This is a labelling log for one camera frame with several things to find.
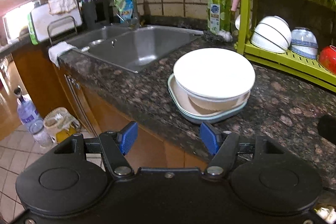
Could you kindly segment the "mint green square plate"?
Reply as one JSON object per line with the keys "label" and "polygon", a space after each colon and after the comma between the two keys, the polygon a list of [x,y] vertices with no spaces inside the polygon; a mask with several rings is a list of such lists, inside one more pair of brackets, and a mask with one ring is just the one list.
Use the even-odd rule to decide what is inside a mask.
{"label": "mint green square plate", "polygon": [[181,115],[195,124],[217,123],[235,116],[242,111],[250,97],[250,92],[226,99],[198,96],[181,87],[173,74],[168,78],[167,86]]}

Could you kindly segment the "pink square plate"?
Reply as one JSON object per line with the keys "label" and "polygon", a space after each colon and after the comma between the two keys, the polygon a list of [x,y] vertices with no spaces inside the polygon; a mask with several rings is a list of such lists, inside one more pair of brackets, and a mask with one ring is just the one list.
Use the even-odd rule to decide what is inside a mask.
{"label": "pink square plate", "polygon": [[175,80],[175,76],[172,73],[168,80],[167,80],[167,86],[168,90],[171,88],[174,91],[174,94],[179,102],[179,104],[189,113],[193,114],[211,114],[211,113],[216,113],[220,111],[214,111],[214,110],[206,110],[203,109],[197,105],[195,105],[188,97],[188,94],[182,90],[182,88],[177,84],[177,81]]}

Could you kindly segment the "white disposable bowl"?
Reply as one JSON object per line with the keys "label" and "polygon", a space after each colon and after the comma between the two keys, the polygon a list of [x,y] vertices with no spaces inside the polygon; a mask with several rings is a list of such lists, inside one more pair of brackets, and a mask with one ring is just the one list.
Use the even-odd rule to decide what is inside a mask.
{"label": "white disposable bowl", "polygon": [[250,93],[251,92],[248,91],[238,97],[227,98],[223,100],[211,100],[209,98],[202,98],[192,95],[188,95],[188,97],[195,105],[203,109],[214,111],[227,111],[246,103],[250,96]]}
{"label": "white disposable bowl", "polygon": [[198,103],[243,102],[255,83],[255,70],[242,55],[224,48],[201,48],[174,64],[177,84]]}

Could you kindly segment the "blue square plate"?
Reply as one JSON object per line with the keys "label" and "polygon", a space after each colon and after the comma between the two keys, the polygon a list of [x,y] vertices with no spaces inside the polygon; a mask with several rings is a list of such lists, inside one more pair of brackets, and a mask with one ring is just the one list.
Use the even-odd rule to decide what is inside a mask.
{"label": "blue square plate", "polygon": [[187,119],[188,121],[190,121],[194,124],[201,124],[202,122],[209,122],[210,124],[213,124],[213,123],[218,123],[218,122],[224,121],[228,118],[231,118],[231,117],[235,116],[239,112],[241,112],[247,104],[247,102],[246,102],[246,103],[240,105],[239,107],[236,107],[236,108],[234,108],[232,110],[228,110],[228,111],[220,111],[220,112],[205,114],[205,115],[193,114],[193,113],[189,113],[188,111],[186,111],[179,104],[179,102],[178,102],[178,100],[177,100],[177,98],[174,94],[174,91],[171,88],[169,88],[169,93],[171,95],[171,98],[173,99],[173,102],[175,103],[175,106],[177,107],[177,109],[179,110],[181,115],[185,119]]}

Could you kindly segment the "blue patterned ceramic bowls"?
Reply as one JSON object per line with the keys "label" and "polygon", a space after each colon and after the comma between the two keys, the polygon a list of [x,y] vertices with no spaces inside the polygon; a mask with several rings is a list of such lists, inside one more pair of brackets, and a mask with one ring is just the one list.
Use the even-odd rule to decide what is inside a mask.
{"label": "blue patterned ceramic bowls", "polygon": [[307,59],[315,60],[318,53],[318,43],[310,29],[296,27],[291,31],[290,50]]}

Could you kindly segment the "stacked white ceramic bowls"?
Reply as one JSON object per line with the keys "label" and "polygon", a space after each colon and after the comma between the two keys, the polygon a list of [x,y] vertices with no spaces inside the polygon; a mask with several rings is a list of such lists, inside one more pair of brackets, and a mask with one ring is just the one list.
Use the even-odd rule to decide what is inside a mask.
{"label": "stacked white ceramic bowls", "polygon": [[291,30],[283,18],[266,16],[255,27],[250,42],[262,50],[283,54],[291,44]]}

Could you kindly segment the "yellow trash bin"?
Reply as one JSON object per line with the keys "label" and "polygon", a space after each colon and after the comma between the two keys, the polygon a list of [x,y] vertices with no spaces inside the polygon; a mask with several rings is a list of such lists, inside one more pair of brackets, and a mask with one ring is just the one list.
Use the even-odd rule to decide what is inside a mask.
{"label": "yellow trash bin", "polygon": [[64,107],[56,108],[47,114],[43,125],[52,141],[57,144],[81,129],[79,121]]}

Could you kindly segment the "red ceramic bowl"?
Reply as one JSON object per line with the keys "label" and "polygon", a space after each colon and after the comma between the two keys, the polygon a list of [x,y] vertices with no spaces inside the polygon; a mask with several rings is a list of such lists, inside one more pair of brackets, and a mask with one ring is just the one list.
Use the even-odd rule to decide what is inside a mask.
{"label": "red ceramic bowl", "polygon": [[319,54],[319,63],[336,75],[336,47],[332,45],[325,47]]}

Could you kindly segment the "water bottle on floor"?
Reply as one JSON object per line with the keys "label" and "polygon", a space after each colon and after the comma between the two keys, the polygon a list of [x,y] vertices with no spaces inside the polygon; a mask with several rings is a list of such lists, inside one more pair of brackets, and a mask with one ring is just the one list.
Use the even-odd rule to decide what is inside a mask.
{"label": "water bottle on floor", "polygon": [[17,98],[17,114],[22,125],[33,136],[34,140],[42,147],[52,145],[52,139],[45,131],[44,120],[39,114],[33,101],[28,94],[23,94],[21,87],[18,85],[14,91]]}

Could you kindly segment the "stainless steel sink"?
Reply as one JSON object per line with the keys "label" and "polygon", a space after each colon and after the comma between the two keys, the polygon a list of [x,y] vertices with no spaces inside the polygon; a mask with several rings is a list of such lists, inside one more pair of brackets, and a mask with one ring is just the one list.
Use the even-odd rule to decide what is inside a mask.
{"label": "stainless steel sink", "polygon": [[75,51],[133,73],[203,35],[202,31],[167,26],[130,30],[109,26],[67,40]]}

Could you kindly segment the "garlic bulb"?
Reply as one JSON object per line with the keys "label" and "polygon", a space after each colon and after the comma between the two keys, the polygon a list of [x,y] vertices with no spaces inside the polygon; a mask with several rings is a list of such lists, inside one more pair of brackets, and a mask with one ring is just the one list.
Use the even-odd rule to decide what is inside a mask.
{"label": "garlic bulb", "polygon": [[231,35],[231,33],[229,31],[220,30],[218,32],[218,36],[220,36],[221,39],[222,39],[222,41],[224,41],[226,43],[233,42],[233,37],[232,37],[232,35]]}

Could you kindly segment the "steel wool scrubber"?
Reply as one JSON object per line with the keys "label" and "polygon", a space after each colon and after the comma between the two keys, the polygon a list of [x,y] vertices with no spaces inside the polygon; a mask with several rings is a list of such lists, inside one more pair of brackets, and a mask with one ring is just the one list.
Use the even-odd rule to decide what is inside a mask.
{"label": "steel wool scrubber", "polygon": [[209,43],[224,43],[225,42],[222,36],[213,34],[210,31],[203,31],[202,37]]}

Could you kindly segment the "white dishcloth on counter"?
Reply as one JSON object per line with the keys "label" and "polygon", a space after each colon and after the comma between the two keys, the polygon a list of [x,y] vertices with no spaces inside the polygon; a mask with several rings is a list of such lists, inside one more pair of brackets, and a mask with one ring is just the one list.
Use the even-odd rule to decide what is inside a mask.
{"label": "white dishcloth on counter", "polygon": [[59,56],[72,49],[76,49],[76,47],[68,44],[67,42],[59,42],[49,48],[49,59],[57,68],[60,68],[58,61]]}

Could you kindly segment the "black knife block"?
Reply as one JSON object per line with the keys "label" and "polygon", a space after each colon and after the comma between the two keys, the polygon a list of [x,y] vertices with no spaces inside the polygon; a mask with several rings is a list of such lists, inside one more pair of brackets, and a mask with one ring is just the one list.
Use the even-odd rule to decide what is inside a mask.
{"label": "black knife block", "polygon": [[84,2],[81,12],[88,30],[95,30],[110,24],[108,0]]}

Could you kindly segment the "green dish soap bottle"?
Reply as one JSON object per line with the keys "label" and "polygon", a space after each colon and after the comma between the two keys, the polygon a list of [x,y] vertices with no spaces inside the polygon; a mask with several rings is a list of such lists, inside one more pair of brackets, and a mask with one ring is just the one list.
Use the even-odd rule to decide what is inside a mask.
{"label": "green dish soap bottle", "polygon": [[207,27],[213,34],[231,29],[231,0],[208,0]]}

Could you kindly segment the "white cutting board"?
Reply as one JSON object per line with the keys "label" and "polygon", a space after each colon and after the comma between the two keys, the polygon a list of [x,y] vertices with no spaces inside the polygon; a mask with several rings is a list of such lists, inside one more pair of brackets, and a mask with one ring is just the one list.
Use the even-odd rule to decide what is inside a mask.
{"label": "white cutting board", "polygon": [[48,0],[28,14],[28,30],[37,45],[83,24],[77,0]]}

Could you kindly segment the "pink handled white spoon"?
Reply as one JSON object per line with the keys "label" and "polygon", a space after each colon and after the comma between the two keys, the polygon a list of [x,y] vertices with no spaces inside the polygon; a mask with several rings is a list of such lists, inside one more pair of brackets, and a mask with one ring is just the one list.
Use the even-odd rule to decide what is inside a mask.
{"label": "pink handled white spoon", "polygon": [[[232,0],[232,6],[231,11],[236,12],[238,8],[238,4],[240,3],[240,0]],[[237,30],[240,29],[240,15],[235,19],[235,27]]]}

